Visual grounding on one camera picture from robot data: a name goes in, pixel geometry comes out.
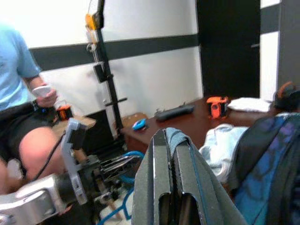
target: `white cloth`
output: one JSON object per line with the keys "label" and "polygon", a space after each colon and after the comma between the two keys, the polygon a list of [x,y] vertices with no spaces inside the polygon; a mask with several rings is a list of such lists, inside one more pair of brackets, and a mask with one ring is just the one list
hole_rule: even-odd
{"label": "white cloth", "polygon": [[270,105],[270,102],[261,98],[241,97],[232,100],[228,107],[237,111],[266,113],[270,110]]}
{"label": "white cloth", "polygon": [[207,132],[205,143],[199,149],[218,181],[226,182],[232,165],[235,146],[248,127],[221,124]]}

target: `door handle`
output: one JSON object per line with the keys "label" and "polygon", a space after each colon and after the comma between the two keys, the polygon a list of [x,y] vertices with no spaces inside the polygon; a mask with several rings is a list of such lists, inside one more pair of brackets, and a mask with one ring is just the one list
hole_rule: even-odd
{"label": "door handle", "polygon": [[252,44],[251,45],[251,48],[257,48],[257,47],[259,47],[260,46],[260,43],[258,43],[258,44]]}

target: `white controller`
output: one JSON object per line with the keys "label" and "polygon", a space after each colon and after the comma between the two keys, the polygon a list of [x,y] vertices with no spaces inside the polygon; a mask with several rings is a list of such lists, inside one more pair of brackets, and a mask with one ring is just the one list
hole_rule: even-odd
{"label": "white controller", "polygon": [[40,86],[32,90],[32,93],[35,97],[43,97],[45,98],[47,94],[51,91],[51,86]]}

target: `hand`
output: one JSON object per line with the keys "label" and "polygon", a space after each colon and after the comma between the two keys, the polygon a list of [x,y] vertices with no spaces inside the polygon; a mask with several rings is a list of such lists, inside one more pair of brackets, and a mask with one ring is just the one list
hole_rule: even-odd
{"label": "hand", "polygon": [[51,89],[51,91],[47,94],[46,97],[37,97],[37,104],[42,108],[50,108],[54,106],[56,99],[57,99],[56,90]]}

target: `white wall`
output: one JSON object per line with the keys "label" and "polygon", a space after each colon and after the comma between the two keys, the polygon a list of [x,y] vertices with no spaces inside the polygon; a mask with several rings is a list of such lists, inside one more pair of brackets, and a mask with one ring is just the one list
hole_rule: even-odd
{"label": "white wall", "polygon": [[[0,21],[20,30],[29,47],[86,43],[88,4],[89,0],[1,1]],[[106,41],[195,33],[194,0],[106,1]],[[202,97],[198,60],[198,47],[112,60],[118,97],[128,97],[120,104],[121,114],[139,111],[153,116],[157,108],[168,109]],[[105,84],[97,82],[92,64],[44,71],[42,76],[59,91],[60,99],[74,105],[76,113],[104,108],[108,92]]]}
{"label": "white wall", "polygon": [[[261,8],[279,4],[280,0],[261,0]],[[261,35],[260,97],[273,100],[277,90],[279,31]]]}

